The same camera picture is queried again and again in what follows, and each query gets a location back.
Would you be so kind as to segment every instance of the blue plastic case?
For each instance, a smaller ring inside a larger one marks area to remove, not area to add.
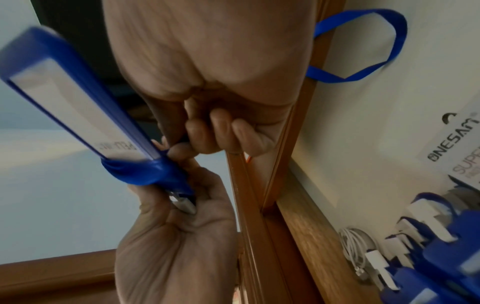
[[[107,159],[11,81],[16,74],[48,58],[55,60],[142,153],[151,156],[153,160],[132,162]],[[186,197],[195,203],[194,192],[187,182],[187,174],[166,157],[165,151],[156,149],[84,60],[67,41],[52,30],[32,27],[0,50],[0,79],[100,156],[104,167],[119,180],[135,185],[157,184],[172,194]]]

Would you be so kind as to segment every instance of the hand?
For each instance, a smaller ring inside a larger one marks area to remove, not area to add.
[[[110,44],[169,156],[272,149],[311,55],[314,0],[103,0]]]
[[[173,207],[155,186],[129,186],[140,215],[116,250],[121,303],[232,302],[238,245],[232,204],[218,175],[193,159],[183,164],[196,215]]]

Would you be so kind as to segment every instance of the blue lanyard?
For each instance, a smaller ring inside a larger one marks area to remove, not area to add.
[[[316,24],[314,38],[338,26],[341,26],[342,24],[345,24],[349,21],[357,19],[358,17],[372,14],[372,13],[376,13],[382,16],[385,20],[388,21],[388,23],[390,23],[393,26],[396,32],[396,37],[395,37],[395,41],[393,42],[393,47],[391,48],[390,56],[386,61],[364,68],[363,70],[356,72],[355,74],[350,75],[347,78],[342,78],[334,74],[330,74],[329,72],[326,72],[324,70],[321,70],[319,68],[312,67],[312,66],[308,67],[306,76],[321,82],[325,82],[325,83],[357,81],[365,78],[366,76],[373,73],[375,70],[384,66],[386,63],[395,59],[395,57],[402,50],[405,39],[407,38],[407,20],[402,14],[393,10],[377,9],[377,10],[345,11],[337,15],[333,15]]]

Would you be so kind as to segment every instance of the white cable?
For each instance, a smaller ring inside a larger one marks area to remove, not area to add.
[[[345,258],[352,263],[356,271],[365,268],[367,250],[379,248],[375,239],[364,230],[351,226],[340,229],[338,234]]]

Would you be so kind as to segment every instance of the white label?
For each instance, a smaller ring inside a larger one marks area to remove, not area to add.
[[[106,158],[151,159],[53,59],[43,60],[10,80]]]
[[[422,163],[480,189],[480,94],[450,120],[418,158]]]

